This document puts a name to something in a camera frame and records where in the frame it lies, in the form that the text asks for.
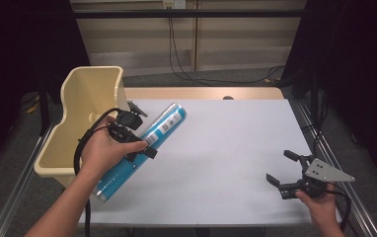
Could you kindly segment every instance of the white paper surface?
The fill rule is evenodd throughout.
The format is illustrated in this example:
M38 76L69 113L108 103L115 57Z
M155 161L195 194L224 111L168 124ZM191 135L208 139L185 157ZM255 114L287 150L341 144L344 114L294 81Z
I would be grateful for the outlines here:
M270 226L310 223L282 184L301 179L283 156L311 152L286 100L134 100L148 126L172 102L188 117L106 203L91 197L92 224L121 226Z

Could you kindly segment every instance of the forearm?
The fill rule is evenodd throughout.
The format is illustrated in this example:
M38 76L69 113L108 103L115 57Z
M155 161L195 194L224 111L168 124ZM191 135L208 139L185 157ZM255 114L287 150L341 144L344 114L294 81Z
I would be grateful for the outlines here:
M26 236L73 236L100 175L82 170Z

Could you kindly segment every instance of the cream plastic bin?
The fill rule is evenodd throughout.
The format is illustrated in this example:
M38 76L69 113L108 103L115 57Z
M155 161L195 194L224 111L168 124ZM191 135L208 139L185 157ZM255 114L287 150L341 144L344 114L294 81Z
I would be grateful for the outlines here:
M78 67L61 88L62 121L50 133L36 162L35 171L54 178L64 187L74 179L75 149L85 131L105 111L119 107L129 110L117 66Z

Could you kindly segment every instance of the blue cylindrical tube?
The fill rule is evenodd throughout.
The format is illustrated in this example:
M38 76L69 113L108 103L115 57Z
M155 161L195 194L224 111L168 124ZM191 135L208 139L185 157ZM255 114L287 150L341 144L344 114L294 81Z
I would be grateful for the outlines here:
M182 106L172 103L152 122L140 138L146 140L152 148L158 149L186 119L186 116ZM147 159L144 154L138 154L133 162L121 159L103 175L94 188L93 195L106 202Z

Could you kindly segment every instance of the black cable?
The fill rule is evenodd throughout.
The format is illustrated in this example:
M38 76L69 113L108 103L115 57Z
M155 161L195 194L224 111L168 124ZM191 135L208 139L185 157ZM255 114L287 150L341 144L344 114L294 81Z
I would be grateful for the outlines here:
M316 130L315 131L315 139L314 139L314 146L313 146L313 152L314 155L317 155L317 142L320 139L320 136L322 135L322 125L325 121L325 119L328 116L328 100L327 100L327 94L324 92L323 93L323 98L321 105L319 106L320 111L319 115L317 117L317 121L314 121L316 125L312 125L313 128Z
M291 75L289 75L289 77L287 78L283 77L283 80L280 80L278 83L276 83L274 87L283 88L291 86L295 82L295 80L297 80L297 78L303 77L303 75L308 70L310 70L311 64L312 63L309 60L303 60L296 71L291 73Z
M207 84L207 83L204 83L204 82L199 81L198 79L193 79L193 78L189 77L189 76L185 73L185 71L183 70L182 65L180 64L179 55L177 54L177 47L176 47L176 41L175 41L175 38L174 38L174 27L173 27L173 19L172 19L172 18L169 18L169 19L168 19L168 24L169 24L169 32L170 32L170 37L169 37L169 39L170 39L170 57L169 57L169 59L170 59L171 70L172 70L173 73L174 73L177 77L179 77L180 79L187 80L187 81L195 81L195 82L197 82L197 83L200 83L200 84L203 84L203 85L205 85L205 86L209 86L209 87L210 87L211 85L209 85L209 84ZM181 69L182 72L187 76L187 78L180 76L180 75L177 74L177 72L174 70L174 67L173 67L173 61L172 61L172 59L171 59L171 54L172 54L171 51L172 51L173 45L174 45L175 55L176 55L176 57L177 57L177 62L179 63L180 69Z
M339 185L334 184L334 183L330 183L330 184L334 185L335 187L337 187L338 189L340 189L343 194L345 194L345 190L342 187L340 187ZM354 226L350 223L350 221L349 221L348 218L347 218L346 222L347 222L348 226L351 228L351 231L354 233L354 236L358 237L359 235L358 235L357 231L355 230Z
M339 214L341 216L344 215L344 211L340 208L339 206L339 202L336 200L336 204L337 204L337 210L339 211ZM359 237L359 234L357 233L357 230L355 229L355 227L351 224L351 222L348 220L347 221L347 224L349 226L349 228L351 229L352 233L354 234L355 237Z
M107 117L111 112L120 112L119 108L113 108L106 112L104 112L94 123L93 125L85 132L84 136L79 139L77 148L75 149L74 153L74 173L75 176L78 175L80 172L80 159L81 159L81 153L84 150L85 145L90 140L91 136L94 134L94 132L106 128L106 126L102 126L96 129L97 125L102 121L105 117ZM87 203L85 205L85 236L90 237L90 222L91 222L91 204L90 199L87 200Z
M332 195L336 195L336 196L342 196L345 199L345 203L346 203L345 213L344 213L344 215L342 217L341 225L339 226L339 228L343 232L344 229L345 229L345 226L348 223L348 217L349 217L349 214L351 212L351 202L352 202L352 199L345 194L345 191L340 186L338 186L338 185L336 185L334 183L329 183L329 184L332 184L332 185L336 186L337 188L339 188L342 191L342 193L341 192L336 192L336 191L325 190L326 193L332 194Z
M177 53L176 40L175 40L175 37L174 37L174 25L173 25L173 19L172 18L169 18L169 32L170 32L170 65L171 65L171 69L172 69L173 73L177 77L179 77L180 79L183 79L183 80L195 81L197 83L200 83L200 84L203 84L203 85L209 86L209 87L211 87L212 85L210 85L208 83L205 83L205 82L223 82L223 83L250 84L250 83L261 82L261 81L269 78L272 74L274 74L275 72L277 72L280 68L284 67L284 65L273 66L273 67L271 67L268 70L267 76L265 76L263 78L260 78L260 79L257 79L257 80L252 80L252 81L229 81L229 80L216 80L216 79L205 79L205 78L194 79L194 78L191 78L190 76L188 76L186 74L186 72L183 70L183 67L182 67L182 65L180 63L180 59L179 59L179 56L178 56L178 53ZM186 78L178 75L177 72L174 70L172 59L171 59L171 54L172 54L171 51L172 51L173 46L174 46L174 52L175 52L175 55L176 55L179 67L180 67L181 71L183 72L183 74L185 74Z

